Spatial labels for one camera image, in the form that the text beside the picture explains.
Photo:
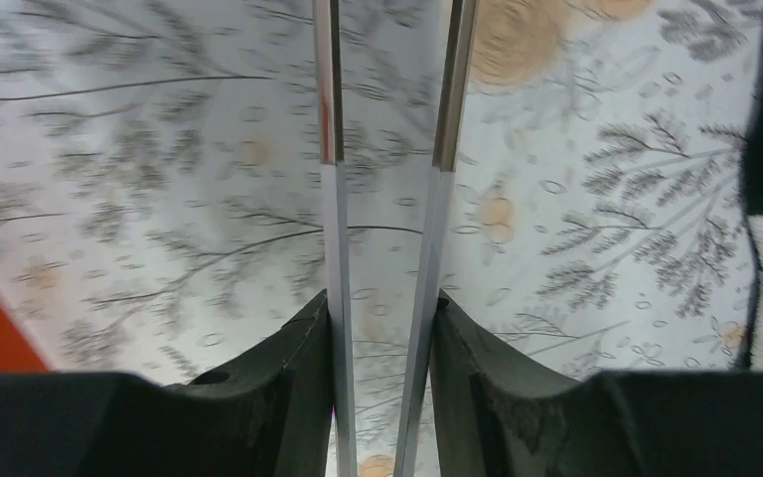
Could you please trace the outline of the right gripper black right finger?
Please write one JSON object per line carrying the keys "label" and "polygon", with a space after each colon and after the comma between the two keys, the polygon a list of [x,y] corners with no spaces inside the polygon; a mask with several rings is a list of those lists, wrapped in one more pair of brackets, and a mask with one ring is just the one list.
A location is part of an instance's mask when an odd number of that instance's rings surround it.
{"label": "right gripper black right finger", "polygon": [[618,475],[605,388],[525,356],[446,293],[435,313],[430,379],[442,475]]}

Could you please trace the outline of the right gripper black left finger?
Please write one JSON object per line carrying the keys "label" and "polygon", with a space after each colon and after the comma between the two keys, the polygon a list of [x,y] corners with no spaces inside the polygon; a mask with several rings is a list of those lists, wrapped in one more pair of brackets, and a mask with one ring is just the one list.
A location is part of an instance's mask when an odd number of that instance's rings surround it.
{"label": "right gripper black left finger", "polygon": [[322,476],[334,406],[327,294],[184,385],[115,375],[81,476]]}

